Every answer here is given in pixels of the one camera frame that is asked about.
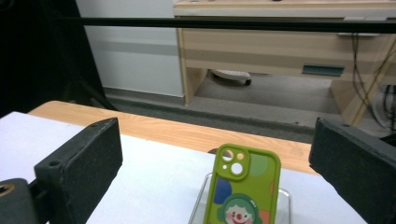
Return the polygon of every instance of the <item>transparent phone holder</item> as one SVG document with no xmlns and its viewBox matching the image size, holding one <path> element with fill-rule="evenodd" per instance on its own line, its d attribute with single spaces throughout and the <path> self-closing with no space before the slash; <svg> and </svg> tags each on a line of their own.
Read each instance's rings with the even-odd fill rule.
<svg viewBox="0 0 396 224">
<path fill-rule="evenodd" d="M 195 203 L 192 211 L 189 224 L 204 224 L 206 201 L 209 194 L 211 177 L 212 174 L 205 177 L 204 184 L 201 187 L 197 202 Z M 284 189 L 279 189 L 277 196 L 275 224 L 291 224 L 291 196 Z"/>
</svg>

